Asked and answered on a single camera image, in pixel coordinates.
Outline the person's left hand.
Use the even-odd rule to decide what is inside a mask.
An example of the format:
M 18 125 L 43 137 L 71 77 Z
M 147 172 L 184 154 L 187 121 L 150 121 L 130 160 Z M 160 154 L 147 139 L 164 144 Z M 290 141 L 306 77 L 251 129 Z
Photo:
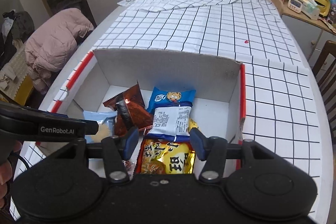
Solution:
M 7 211 L 10 200 L 11 184 L 13 183 L 13 165 L 17 159 L 14 155 L 10 155 L 5 163 L 1 164 L 1 211 Z

